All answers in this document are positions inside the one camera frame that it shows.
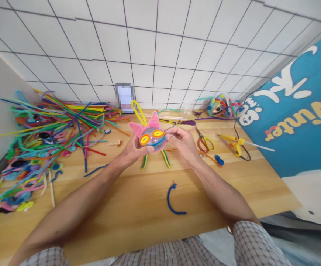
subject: white tiled wall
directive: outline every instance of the white tiled wall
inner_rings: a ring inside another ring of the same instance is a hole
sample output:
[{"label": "white tiled wall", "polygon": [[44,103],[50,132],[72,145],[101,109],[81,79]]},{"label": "white tiled wall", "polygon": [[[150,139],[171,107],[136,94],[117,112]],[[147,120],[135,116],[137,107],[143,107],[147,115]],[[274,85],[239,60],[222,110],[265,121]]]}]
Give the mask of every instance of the white tiled wall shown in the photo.
[{"label": "white tiled wall", "polygon": [[143,108],[197,109],[243,99],[321,38],[321,3],[304,1],[0,0],[0,56],[61,100],[134,83]]}]

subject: person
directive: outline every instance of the person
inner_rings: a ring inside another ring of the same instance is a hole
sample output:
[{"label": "person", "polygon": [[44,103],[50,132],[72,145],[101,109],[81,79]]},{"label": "person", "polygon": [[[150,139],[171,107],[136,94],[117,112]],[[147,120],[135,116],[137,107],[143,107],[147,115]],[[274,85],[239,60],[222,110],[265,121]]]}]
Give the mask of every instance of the person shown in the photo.
[{"label": "person", "polygon": [[[166,139],[199,177],[207,195],[227,220],[235,240],[237,265],[291,265],[275,246],[269,234],[243,196],[223,180],[199,156],[194,138],[180,127],[165,130]],[[69,194],[53,208],[30,233],[13,256],[9,266],[69,265],[63,245],[67,237],[101,202],[120,174],[139,157],[154,151],[140,147],[133,136],[124,150],[89,182]],[[149,247],[121,255],[112,265],[224,265],[197,237]]]}]

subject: pile of pipe cleaners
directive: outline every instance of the pile of pipe cleaners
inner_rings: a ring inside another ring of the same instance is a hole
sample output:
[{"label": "pile of pipe cleaners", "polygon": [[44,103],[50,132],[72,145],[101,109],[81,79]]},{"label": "pile of pipe cleaners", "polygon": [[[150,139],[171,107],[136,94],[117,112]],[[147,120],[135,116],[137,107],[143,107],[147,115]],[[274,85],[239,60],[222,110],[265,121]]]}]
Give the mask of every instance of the pile of pipe cleaners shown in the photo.
[{"label": "pile of pipe cleaners", "polygon": [[[15,185],[0,194],[0,213],[26,211],[34,204],[29,201],[32,194],[41,190],[40,195],[43,195],[48,184],[51,188],[52,205],[55,206],[52,182],[63,173],[63,164],[57,162],[57,158],[68,157],[77,148],[81,148],[87,173],[90,152],[105,156],[91,148],[98,142],[107,142],[102,138],[111,130],[103,130],[104,125],[130,136],[115,124],[116,121],[127,120],[126,116],[107,102],[86,105],[63,102],[50,95],[52,91],[42,93],[34,90],[41,94],[41,100],[34,104],[29,103],[20,91],[16,92],[18,99],[1,99],[14,104],[10,110],[14,112],[14,119],[20,130],[0,135],[15,134],[6,155],[8,166],[2,171],[0,178],[0,184],[3,181],[14,181]],[[89,141],[89,136],[95,136],[96,132],[100,132],[101,136],[96,141]],[[55,171],[54,178],[51,176],[52,170]]]}]

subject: phone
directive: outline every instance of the phone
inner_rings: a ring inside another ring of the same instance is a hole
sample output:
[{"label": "phone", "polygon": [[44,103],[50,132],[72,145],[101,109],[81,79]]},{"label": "phone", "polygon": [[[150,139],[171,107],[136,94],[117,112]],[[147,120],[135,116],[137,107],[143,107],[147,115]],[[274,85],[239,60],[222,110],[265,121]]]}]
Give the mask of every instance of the phone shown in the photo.
[{"label": "phone", "polygon": [[118,108],[122,113],[134,113],[132,100],[135,99],[135,89],[132,83],[116,83]]}]

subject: scissors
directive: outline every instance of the scissors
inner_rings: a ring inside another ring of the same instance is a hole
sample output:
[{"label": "scissors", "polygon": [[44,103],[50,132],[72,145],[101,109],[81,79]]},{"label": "scissors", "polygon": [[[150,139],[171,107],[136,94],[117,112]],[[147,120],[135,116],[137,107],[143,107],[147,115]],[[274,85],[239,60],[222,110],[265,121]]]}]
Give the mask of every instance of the scissors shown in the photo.
[{"label": "scissors", "polygon": [[[197,129],[197,127],[196,127],[196,131],[197,131],[197,133],[199,135],[199,139],[197,140],[197,146],[199,147],[199,149],[204,153],[207,153],[209,151],[213,151],[215,149],[215,145],[213,144],[213,142],[209,138],[204,137],[200,133],[200,131]],[[211,143],[212,149],[209,148],[207,141],[209,141]]]}]

